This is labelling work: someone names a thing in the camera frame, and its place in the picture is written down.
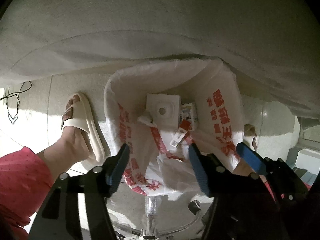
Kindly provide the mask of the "white square box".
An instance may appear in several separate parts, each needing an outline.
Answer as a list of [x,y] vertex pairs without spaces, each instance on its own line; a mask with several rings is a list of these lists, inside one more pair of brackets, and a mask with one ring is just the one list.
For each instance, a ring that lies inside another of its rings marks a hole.
[[179,95],[147,94],[146,110],[159,129],[177,129],[180,120]]

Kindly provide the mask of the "trash bin with printed bag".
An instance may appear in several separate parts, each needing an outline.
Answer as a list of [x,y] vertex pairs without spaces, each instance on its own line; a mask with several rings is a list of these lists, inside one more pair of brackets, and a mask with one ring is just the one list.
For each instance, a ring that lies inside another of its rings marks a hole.
[[244,137],[236,76],[221,59],[140,64],[115,72],[104,90],[106,141],[127,144],[127,186],[143,196],[197,191],[188,154],[195,143],[232,171]]

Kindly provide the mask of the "cream slipper right foot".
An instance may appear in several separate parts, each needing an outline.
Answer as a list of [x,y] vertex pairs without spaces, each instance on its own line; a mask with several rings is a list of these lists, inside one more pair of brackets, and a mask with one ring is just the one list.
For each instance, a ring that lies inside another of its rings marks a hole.
[[257,150],[257,133],[251,124],[244,126],[244,143],[253,151]]

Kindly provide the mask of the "cream slipper foot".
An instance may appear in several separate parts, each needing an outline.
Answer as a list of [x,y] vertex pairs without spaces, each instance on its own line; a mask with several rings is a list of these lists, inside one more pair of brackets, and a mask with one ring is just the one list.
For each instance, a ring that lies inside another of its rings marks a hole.
[[69,97],[69,100],[72,103],[68,104],[69,107],[66,108],[62,116],[61,129],[70,126],[85,132],[91,149],[88,157],[89,162],[102,162],[105,158],[105,150],[94,122],[88,98],[82,93],[74,93]]
[[244,126],[244,143],[253,151],[257,150],[257,133],[251,124]]

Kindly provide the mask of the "clear plastic bottle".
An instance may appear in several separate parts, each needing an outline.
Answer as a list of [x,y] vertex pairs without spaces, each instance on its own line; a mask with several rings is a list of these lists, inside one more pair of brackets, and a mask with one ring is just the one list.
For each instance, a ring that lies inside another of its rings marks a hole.
[[161,205],[161,196],[145,197],[145,214],[142,218],[143,235],[157,236],[157,224],[159,222],[158,212]]

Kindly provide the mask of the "cream slipper left foot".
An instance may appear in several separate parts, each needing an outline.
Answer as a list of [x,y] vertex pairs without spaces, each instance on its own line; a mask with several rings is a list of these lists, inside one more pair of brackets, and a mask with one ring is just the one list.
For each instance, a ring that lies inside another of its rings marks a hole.
[[62,116],[61,129],[70,126],[85,132],[91,149],[88,157],[89,162],[102,162],[105,158],[105,150],[94,122],[88,98],[82,93],[74,93],[69,97],[69,100],[72,103],[68,104],[69,107],[66,108]]

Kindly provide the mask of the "bed with circle-pattern sheet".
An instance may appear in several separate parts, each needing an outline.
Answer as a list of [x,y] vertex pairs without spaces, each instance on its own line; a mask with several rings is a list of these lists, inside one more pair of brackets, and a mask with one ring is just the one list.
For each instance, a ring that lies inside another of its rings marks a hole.
[[1,86],[117,60],[219,57],[319,118],[319,0],[1,0]]

